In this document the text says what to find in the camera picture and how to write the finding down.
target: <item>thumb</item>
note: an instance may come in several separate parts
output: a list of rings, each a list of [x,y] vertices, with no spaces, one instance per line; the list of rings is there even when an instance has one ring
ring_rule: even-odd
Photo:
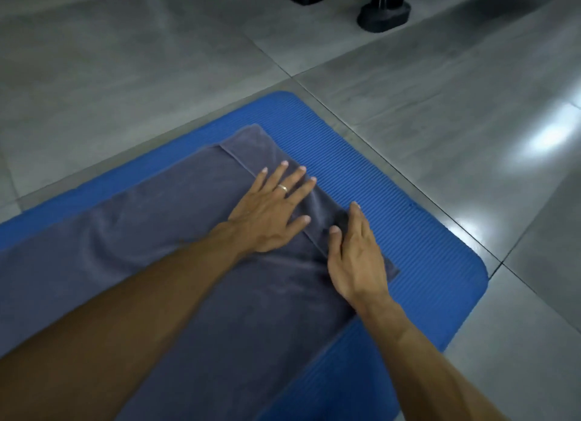
[[[337,225],[329,229],[329,262],[340,262],[341,260],[341,230]]]

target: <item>left hand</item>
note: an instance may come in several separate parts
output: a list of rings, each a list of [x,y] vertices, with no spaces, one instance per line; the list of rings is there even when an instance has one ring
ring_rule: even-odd
[[[291,192],[307,171],[301,166],[280,182],[287,168],[288,162],[283,161],[268,179],[268,170],[263,169],[224,224],[234,228],[248,252],[280,248],[311,222],[309,216],[301,216],[291,223],[289,220],[296,206],[314,189],[317,178],[310,178],[287,196],[281,186]]]

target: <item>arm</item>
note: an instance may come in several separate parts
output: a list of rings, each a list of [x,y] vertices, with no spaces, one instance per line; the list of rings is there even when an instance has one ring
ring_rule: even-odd
[[[333,285],[375,340],[407,421],[505,419],[390,297],[381,251],[357,204],[349,210],[345,241],[332,227],[329,248]]]
[[[288,224],[314,180],[285,198],[285,165],[261,172],[227,222],[99,294],[0,359],[0,419],[105,420],[116,416],[241,258],[285,245],[308,223]],[[282,184],[292,188],[304,169]]]

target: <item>hand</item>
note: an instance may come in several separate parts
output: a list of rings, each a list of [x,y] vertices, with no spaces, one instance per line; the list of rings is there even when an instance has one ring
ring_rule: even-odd
[[[337,292],[357,311],[369,301],[389,299],[385,263],[369,222],[356,203],[349,207],[349,227],[341,245],[341,230],[329,230],[327,266]]]
[[[280,182],[287,167],[288,162],[283,161],[268,179],[268,169],[263,169],[228,217],[226,224],[235,228],[246,252],[280,248],[311,222],[309,216],[301,216],[292,223],[289,219],[296,206],[314,189],[317,178],[312,177],[287,196],[280,186],[291,192],[307,171],[301,166]]]

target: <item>right hand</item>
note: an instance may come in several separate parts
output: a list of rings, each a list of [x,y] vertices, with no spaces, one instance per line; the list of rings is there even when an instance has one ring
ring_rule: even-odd
[[[349,206],[345,241],[341,230],[329,229],[327,266],[337,292],[357,311],[369,301],[389,299],[385,262],[369,222],[355,202]]]

